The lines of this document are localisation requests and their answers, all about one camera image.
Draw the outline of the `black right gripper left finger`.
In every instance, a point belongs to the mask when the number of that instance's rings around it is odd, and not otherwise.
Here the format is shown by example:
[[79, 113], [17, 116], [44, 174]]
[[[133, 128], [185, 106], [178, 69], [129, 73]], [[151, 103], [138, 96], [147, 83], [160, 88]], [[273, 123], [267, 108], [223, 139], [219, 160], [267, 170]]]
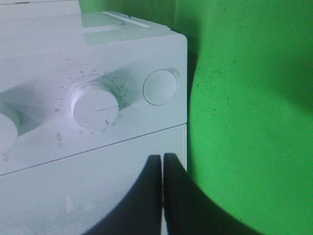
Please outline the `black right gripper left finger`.
[[150, 155], [134, 185], [88, 235], [159, 235], [162, 219], [162, 167]]

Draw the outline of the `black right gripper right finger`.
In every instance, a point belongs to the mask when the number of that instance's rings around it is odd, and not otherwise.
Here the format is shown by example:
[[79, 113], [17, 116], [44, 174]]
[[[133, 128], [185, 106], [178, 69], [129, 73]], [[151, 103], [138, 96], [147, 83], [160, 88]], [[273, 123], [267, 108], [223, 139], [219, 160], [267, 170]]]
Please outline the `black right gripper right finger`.
[[174, 153], [163, 158], [163, 193], [170, 235], [259, 235], [213, 202], [196, 185]]

